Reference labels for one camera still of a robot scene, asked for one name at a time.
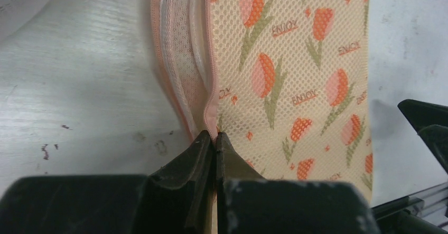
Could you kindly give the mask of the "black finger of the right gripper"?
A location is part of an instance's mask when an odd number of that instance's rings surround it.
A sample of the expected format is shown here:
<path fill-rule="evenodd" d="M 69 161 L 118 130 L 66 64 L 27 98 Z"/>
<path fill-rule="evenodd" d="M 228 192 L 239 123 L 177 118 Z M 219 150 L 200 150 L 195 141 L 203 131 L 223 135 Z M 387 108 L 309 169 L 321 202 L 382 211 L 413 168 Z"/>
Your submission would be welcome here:
<path fill-rule="evenodd" d="M 398 109 L 447 171 L 447 106 L 405 99 Z"/>

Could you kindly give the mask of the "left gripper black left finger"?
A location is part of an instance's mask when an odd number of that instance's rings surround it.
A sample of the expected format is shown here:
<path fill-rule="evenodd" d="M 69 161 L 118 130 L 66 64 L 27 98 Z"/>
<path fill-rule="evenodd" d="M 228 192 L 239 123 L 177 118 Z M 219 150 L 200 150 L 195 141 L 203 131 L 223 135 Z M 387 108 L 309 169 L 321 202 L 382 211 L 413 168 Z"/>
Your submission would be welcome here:
<path fill-rule="evenodd" d="M 213 161 L 202 131 L 151 175 L 21 178 L 1 198 L 1 233 L 210 233 Z"/>

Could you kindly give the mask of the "floral mesh laundry bag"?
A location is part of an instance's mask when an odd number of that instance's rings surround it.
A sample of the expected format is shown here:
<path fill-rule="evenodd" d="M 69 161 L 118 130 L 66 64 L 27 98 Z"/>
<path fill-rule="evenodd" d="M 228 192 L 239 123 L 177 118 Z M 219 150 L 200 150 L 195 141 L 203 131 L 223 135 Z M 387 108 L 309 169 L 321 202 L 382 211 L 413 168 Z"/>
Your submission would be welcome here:
<path fill-rule="evenodd" d="M 372 197 L 369 0 L 151 0 L 162 85 L 195 138 L 226 133 L 262 176 Z"/>

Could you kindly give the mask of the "pink round mesh laundry bag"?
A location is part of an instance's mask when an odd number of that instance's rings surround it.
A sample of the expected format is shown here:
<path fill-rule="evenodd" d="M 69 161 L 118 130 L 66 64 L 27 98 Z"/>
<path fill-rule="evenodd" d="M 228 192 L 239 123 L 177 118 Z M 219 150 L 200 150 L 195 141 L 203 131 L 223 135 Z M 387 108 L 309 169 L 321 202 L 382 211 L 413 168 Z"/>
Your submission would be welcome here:
<path fill-rule="evenodd" d="M 1 40 L 40 12 L 50 0 L 1 0 Z"/>

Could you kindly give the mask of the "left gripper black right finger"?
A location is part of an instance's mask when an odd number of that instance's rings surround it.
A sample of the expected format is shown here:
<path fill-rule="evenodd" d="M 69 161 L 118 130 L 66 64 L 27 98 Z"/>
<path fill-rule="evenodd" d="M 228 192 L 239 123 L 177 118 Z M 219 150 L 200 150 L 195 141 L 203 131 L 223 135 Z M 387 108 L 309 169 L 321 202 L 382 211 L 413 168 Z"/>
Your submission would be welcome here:
<path fill-rule="evenodd" d="M 219 133 L 217 218 L 219 233 L 379 233 L 365 197 L 352 184 L 269 180 Z"/>

